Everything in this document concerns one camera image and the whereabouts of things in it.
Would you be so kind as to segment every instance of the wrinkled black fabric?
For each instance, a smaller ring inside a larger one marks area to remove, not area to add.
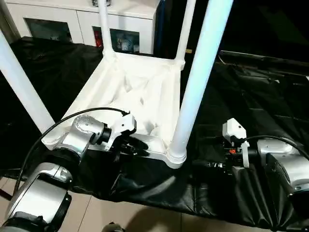
[[[54,120],[59,120],[102,58],[83,44],[24,38],[12,45]],[[186,57],[182,88],[192,57]],[[0,174],[16,178],[39,131],[4,78]],[[215,64],[187,148],[177,170],[158,160],[88,151],[72,190],[99,199],[158,206],[202,217],[272,229],[300,230],[309,221],[298,217],[272,172],[258,163],[233,168],[225,175],[205,168],[205,160],[224,160],[222,124],[234,117],[247,135],[280,135],[309,146],[309,81],[303,76],[253,71]],[[40,145],[29,159],[26,174],[42,160]]]

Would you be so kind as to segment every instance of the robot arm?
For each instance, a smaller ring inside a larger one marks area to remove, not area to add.
[[[262,166],[277,176],[295,211],[309,218],[309,160],[303,154],[277,139],[259,139],[257,149],[249,148],[247,141],[240,145],[235,143],[246,138],[246,130],[234,118],[223,124],[223,136],[232,146],[226,149],[225,157],[233,166],[247,168],[251,154],[258,154]]]
[[[136,131],[136,121],[128,114],[108,128],[88,115],[76,117],[70,131],[50,153],[55,162],[41,163],[13,196],[0,232],[55,232],[61,227],[71,203],[68,189],[89,145],[103,144],[109,151],[119,136]]]

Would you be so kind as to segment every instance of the white column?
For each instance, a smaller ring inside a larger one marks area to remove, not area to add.
[[[182,31],[180,33],[178,48],[177,48],[177,54],[176,54],[176,61],[180,61],[184,63],[184,55],[185,51],[187,49],[189,34],[190,34],[190,28],[195,8],[195,2],[196,0],[187,0],[187,5],[184,12],[183,17],[183,25],[182,25]]]
[[[98,7],[100,12],[101,31],[104,46],[103,54],[105,56],[112,56],[114,54],[114,50],[112,49],[111,32],[110,27],[108,26],[106,0],[98,0]]]
[[[233,0],[209,0],[168,159],[181,165]]]
[[[0,70],[40,132],[45,132],[55,122],[19,64],[1,30]]]

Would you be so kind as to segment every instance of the floor tile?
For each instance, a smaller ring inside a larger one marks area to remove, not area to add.
[[[91,196],[70,192],[72,202],[60,228],[61,232],[78,232]]]
[[[6,191],[9,194],[13,194],[15,180],[8,179],[5,185],[3,185],[2,190]],[[4,223],[6,209],[9,205],[9,201],[0,197],[0,225]]]
[[[0,177],[0,188],[2,188],[7,181],[8,181],[8,178]]]
[[[91,197],[79,232],[101,232],[112,221],[126,232],[179,232],[180,220],[181,214],[173,211]]]
[[[260,228],[241,226],[225,221],[182,214],[182,232],[270,232]]]

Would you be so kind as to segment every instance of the black fabric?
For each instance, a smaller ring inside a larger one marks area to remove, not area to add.
[[[59,120],[97,64],[101,51],[83,44],[22,39],[12,45],[18,60],[54,120]],[[186,57],[183,94],[192,63]],[[0,80],[0,175],[16,178],[38,130],[10,89]],[[201,165],[224,160],[222,124],[234,117],[247,135],[281,135],[309,146],[309,81],[304,76],[214,65],[187,148],[177,170],[158,160],[88,151],[79,166],[73,191],[99,199],[128,201],[217,218],[274,231],[300,230],[309,221],[297,216],[276,176],[258,163],[227,176]],[[41,160],[41,145],[26,173]]]

